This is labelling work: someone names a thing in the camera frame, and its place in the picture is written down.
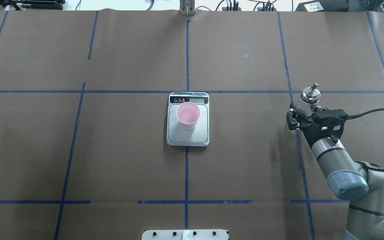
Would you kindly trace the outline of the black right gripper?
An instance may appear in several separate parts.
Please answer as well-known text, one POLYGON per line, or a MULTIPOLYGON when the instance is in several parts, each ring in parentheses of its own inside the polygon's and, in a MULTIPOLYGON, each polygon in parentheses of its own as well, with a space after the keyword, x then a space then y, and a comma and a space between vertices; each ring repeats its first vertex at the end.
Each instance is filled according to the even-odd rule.
POLYGON ((286 121, 289 130, 300 129, 310 148, 317 141, 325 138, 336 145, 343 134, 344 123, 348 114, 342 109, 323 109, 311 114, 309 104, 290 103, 290 110, 287 112, 286 121))

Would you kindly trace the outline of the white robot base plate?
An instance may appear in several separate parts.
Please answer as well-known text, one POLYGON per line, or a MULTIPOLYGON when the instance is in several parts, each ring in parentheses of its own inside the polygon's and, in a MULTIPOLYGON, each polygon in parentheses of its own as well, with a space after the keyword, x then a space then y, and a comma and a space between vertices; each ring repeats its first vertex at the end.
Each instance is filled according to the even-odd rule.
POLYGON ((142 240, 229 240, 228 230, 224 229, 170 229, 146 230, 142 240))

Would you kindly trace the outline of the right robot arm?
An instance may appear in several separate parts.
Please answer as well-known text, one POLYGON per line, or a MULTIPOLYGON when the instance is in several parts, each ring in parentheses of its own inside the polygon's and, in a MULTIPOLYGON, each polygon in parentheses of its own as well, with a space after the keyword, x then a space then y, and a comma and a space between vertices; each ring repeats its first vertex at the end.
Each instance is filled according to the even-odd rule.
POLYGON ((349 201, 346 240, 384 240, 384 169, 354 161, 340 141, 344 123, 384 108, 357 115, 310 104, 311 115, 290 103, 289 130, 301 130, 334 195, 349 201))

